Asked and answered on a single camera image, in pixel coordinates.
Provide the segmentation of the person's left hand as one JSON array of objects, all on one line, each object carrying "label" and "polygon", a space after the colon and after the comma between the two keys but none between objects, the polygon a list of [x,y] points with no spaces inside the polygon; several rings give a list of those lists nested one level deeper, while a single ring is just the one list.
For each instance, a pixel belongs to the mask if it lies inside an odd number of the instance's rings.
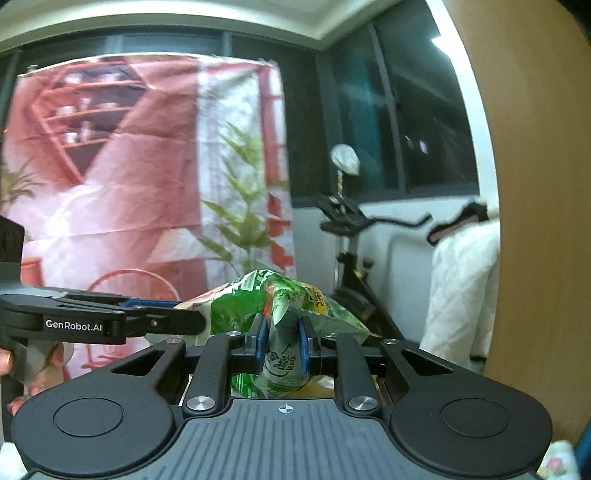
[{"label": "person's left hand", "polygon": [[32,350],[15,347],[1,349],[1,377],[15,380],[19,391],[4,401],[7,411],[15,416],[22,405],[54,386],[64,382],[64,367],[73,355],[70,343],[54,342]]}]

